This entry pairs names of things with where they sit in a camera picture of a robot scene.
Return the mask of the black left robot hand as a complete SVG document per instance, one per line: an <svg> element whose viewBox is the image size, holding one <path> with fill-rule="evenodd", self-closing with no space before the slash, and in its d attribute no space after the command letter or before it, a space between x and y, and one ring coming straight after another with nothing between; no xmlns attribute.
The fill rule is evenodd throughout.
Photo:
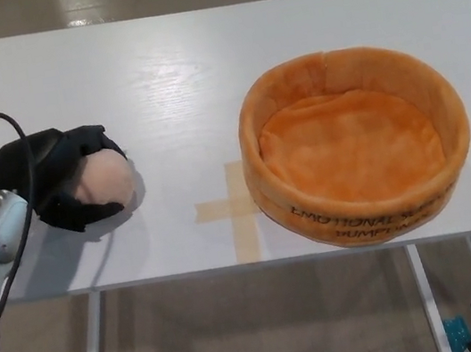
<svg viewBox="0 0 471 352"><path fill-rule="evenodd" d="M99 151L124 151L104 134L104 126L82 126L62 132L48 129L29 135L28 142L34 158L34 210L41 221L50 226L81 232L89 224L119 214L121 202L95 204L79 201L62 188L74 177L82 160ZM0 149L0 190L29 197L29 163L25 143L18 139Z"/></svg>

